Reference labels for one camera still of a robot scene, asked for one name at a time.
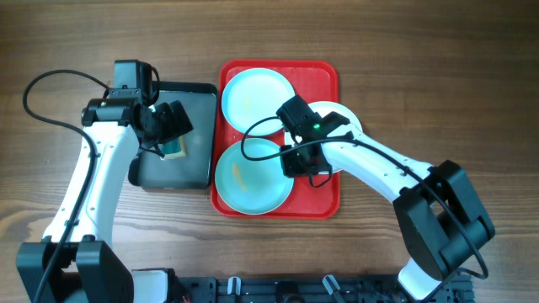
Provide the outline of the green yellow sponge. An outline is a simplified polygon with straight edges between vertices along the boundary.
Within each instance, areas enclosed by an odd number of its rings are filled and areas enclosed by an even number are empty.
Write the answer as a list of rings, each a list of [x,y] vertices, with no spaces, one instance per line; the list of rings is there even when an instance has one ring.
[[[186,148],[184,145],[184,138],[182,136],[175,140],[160,145],[160,150],[163,153],[164,160],[172,160],[184,157],[186,155]]]

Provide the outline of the white round plate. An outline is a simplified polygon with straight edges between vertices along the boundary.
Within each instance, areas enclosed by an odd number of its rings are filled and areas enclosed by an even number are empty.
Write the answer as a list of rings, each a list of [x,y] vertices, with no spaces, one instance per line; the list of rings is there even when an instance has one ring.
[[[347,125],[340,126],[336,130],[330,132],[328,134],[328,137],[343,136],[348,131],[352,131],[354,133],[363,132],[363,128],[359,119],[350,109],[346,108],[342,104],[330,101],[317,101],[309,103],[308,105],[313,112],[320,114],[321,117],[325,117],[331,112],[335,112],[350,120]],[[284,143],[285,145],[296,145],[296,143],[292,140],[290,132],[288,131],[284,132]],[[333,166],[333,173],[339,173],[340,171],[342,171],[342,169]]]

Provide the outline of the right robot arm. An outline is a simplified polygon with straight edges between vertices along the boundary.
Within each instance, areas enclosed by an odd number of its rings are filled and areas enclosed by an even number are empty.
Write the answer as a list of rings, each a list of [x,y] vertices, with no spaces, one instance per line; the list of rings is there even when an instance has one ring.
[[[315,109],[300,96],[276,111],[286,131],[280,160],[287,177],[345,171],[388,200],[410,259],[398,283],[414,300],[431,298],[463,263],[480,256],[494,224],[466,172],[446,160],[438,166],[404,156],[364,133],[341,104]]]

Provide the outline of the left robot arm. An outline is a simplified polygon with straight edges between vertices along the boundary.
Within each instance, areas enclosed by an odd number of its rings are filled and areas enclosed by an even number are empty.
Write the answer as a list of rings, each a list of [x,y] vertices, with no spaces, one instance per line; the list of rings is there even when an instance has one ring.
[[[115,211],[143,146],[193,129],[179,101],[148,108],[136,98],[92,99],[67,193],[41,242],[21,245],[16,265],[33,302],[167,302],[169,269],[130,271],[111,248]]]

